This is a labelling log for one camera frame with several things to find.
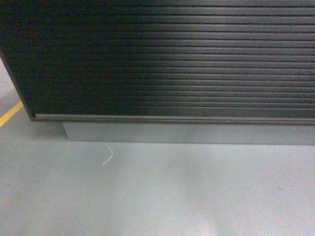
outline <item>gray floor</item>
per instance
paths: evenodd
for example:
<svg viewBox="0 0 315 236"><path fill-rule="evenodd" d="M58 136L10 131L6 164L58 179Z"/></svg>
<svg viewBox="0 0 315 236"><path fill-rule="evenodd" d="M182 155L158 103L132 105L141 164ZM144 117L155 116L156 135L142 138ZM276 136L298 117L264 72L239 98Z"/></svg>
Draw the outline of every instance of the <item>gray floor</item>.
<svg viewBox="0 0 315 236"><path fill-rule="evenodd" d="M0 168L3 236L315 235L315 146L70 142L22 109Z"/></svg>

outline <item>slat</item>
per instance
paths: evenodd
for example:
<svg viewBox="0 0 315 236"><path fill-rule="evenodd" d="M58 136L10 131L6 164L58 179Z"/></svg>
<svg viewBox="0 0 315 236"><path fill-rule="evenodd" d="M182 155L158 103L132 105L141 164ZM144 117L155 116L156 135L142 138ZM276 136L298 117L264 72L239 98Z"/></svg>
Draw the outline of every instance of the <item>slat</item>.
<svg viewBox="0 0 315 236"><path fill-rule="evenodd" d="M193 74L193 73L98 73L93 77L87 74L78 74L78 75L69 75L69 76L38 76L32 75L20 76L18 81L29 84L29 83L38 83L44 84L59 84L59 83L81 83L81 84L90 84L91 80L96 83L104 83L108 80L171 80L176 83L177 80L181 81L213 81L213 80L222 80L224 83L227 80L230 81L273 81L273 83L281 83L282 81L286 82L298 82L304 84L304 82L314 82L315 76L309 75L252 75L252 74Z"/></svg>
<svg viewBox="0 0 315 236"><path fill-rule="evenodd" d="M25 65L24 63L9 60L11 65ZM65 63L54 61L38 62L39 66L45 67L62 67ZM121 66L125 67L220 67L220 68L279 68L279 69L315 69L315 62L262 62L262 61L190 61L190 60L79 60L68 61L67 68L76 67L108 67Z"/></svg>
<svg viewBox="0 0 315 236"><path fill-rule="evenodd" d="M84 101L78 101L74 100L72 102L73 106L79 106L79 105L93 105L93 101L90 102L84 102ZM136 106L136 107L227 107L227 108L293 108L293 109L314 109L315 104L313 103L251 103L251 102L158 102L158 101L106 101L106 106L118 106L118 107L130 107L130 106Z"/></svg>
<svg viewBox="0 0 315 236"><path fill-rule="evenodd" d="M91 26L107 23L197 23L197 24L260 24L260 25L313 25L315 18L311 16L203 16L203 15L15 15L3 14L7 25L16 26Z"/></svg>
<svg viewBox="0 0 315 236"><path fill-rule="evenodd" d="M33 85L23 85L24 88L28 90L33 90ZM45 88L37 88L33 92L45 92L49 93L58 93L71 91L71 87L58 87L51 86L53 90L47 91ZM87 89L86 85L76 85L74 86L76 91L85 91ZM129 93L130 91L149 91L149 90L158 90L158 91L247 91L247 92L309 92L314 93L315 88L308 87L275 87L275 86L197 86L197 85L112 85L110 88L106 86L94 85L91 84L88 86L89 89L94 89L93 94L98 92L110 92L110 91L121 91L124 93Z"/></svg>
<svg viewBox="0 0 315 236"><path fill-rule="evenodd" d="M12 38L12 43L21 44L22 39ZM264 48L315 48L315 40L310 41L281 41L281 40L202 40L202 39L34 39L31 42L39 47L68 47L76 45L82 50L86 48L112 46L141 46L141 47L264 47Z"/></svg>
<svg viewBox="0 0 315 236"><path fill-rule="evenodd" d="M256 16L313 16L313 7L202 7L202 6L140 6L95 7L77 5L5 6L0 14L102 14L102 15L256 15Z"/></svg>
<svg viewBox="0 0 315 236"><path fill-rule="evenodd" d="M73 87L77 86L76 81L63 81L63 80L54 80L54 81L39 81L39 82L32 82L28 81L26 82L27 85L30 86L39 86L39 85L45 85L45 86L61 86L62 87ZM91 81L88 80L80 80L79 83L81 85L90 85ZM179 86L187 86L187 85L193 85L193 86L271 86L271 87L315 87L315 80L314 81L249 81L249 80L243 80L243 81L235 81L235 80L144 80L144 79L103 79L102 81L95 81L93 80L93 84L95 86L113 86L113 85L179 85Z"/></svg>
<svg viewBox="0 0 315 236"><path fill-rule="evenodd" d="M28 27L30 32L41 31L196 31L196 32L315 32L313 25L244 25L244 24L93 24L89 26L36 26Z"/></svg>
<svg viewBox="0 0 315 236"><path fill-rule="evenodd" d="M69 7L71 5L76 6L271 6L271 7L279 7L279 6L315 6L315 3L307 0L259 0L259 1L248 1L248 0L130 0L130 1L121 1L121 0L94 0L91 2L83 2L80 0L71 0L64 2L28 2L28 1L18 1L14 4L0 4L0 5L34 5L35 7L39 6L63 6Z"/></svg>
<svg viewBox="0 0 315 236"><path fill-rule="evenodd" d="M106 31L32 31L23 34L24 40L45 39L235 39L235 40L313 40L315 33L259 33L259 32L106 32ZM10 38L20 38L14 33Z"/></svg>
<svg viewBox="0 0 315 236"><path fill-rule="evenodd" d="M314 56L296 56L296 55L226 55L226 54L110 54L103 52L86 53L84 59L82 58L82 53L54 53L53 55L40 56L40 54L35 55L36 57L41 57L42 63L48 63L48 61L53 61L56 64L66 64L69 61L77 62L79 64L84 64L86 61L95 64L100 63L100 61L115 59L118 61L123 60L205 60L205 61L266 61L266 62L315 62ZM7 61L27 61L30 60L28 55L24 54L11 54L7 57Z"/></svg>
<svg viewBox="0 0 315 236"><path fill-rule="evenodd" d="M41 47L38 42L19 42L16 39L9 39L10 46L5 43L7 40L0 38L0 48L3 51L28 54L30 56L34 54L41 55L72 55L79 53L81 55L86 54L113 54L113 53L146 53L146 54L238 54L238 55L315 55L314 48L264 48L264 47L182 47L182 46L109 46L109 45L94 45L93 47L75 47L74 45L68 45L67 47L60 47L58 45L47 45Z"/></svg>
<svg viewBox="0 0 315 236"><path fill-rule="evenodd" d="M34 97L34 93L32 89L28 89L28 92L31 93L31 97ZM87 94L84 94L84 91L80 90L79 96L86 96ZM62 93L62 91L56 91L57 96L61 96L63 99L69 98L72 99L75 94L70 93ZM97 95L105 95L104 91L98 91L94 93L94 98L97 98ZM122 92L122 91L108 91L106 93L107 96L110 97L122 97L122 96L139 96L139 97L145 97L145 96L196 96L196 97L274 97L274 98L302 98L302 99L312 99L314 98L314 94L311 92L305 93L305 92L274 92L274 91L251 91L251 93L244 92L244 91L128 91L128 92Z"/></svg>
<svg viewBox="0 0 315 236"><path fill-rule="evenodd" d="M115 101L170 101L170 102L244 102L244 103L311 103L315 104L315 98L282 98L282 97L202 97L202 96L124 96L115 98Z"/></svg>
<svg viewBox="0 0 315 236"><path fill-rule="evenodd" d="M21 65L16 73L45 75L45 74L82 74L87 73L210 73L210 74L264 74L264 75L314 75L311 69L275 69L275 68L219 68L219 67L45 67L30 69Z"/></svg>

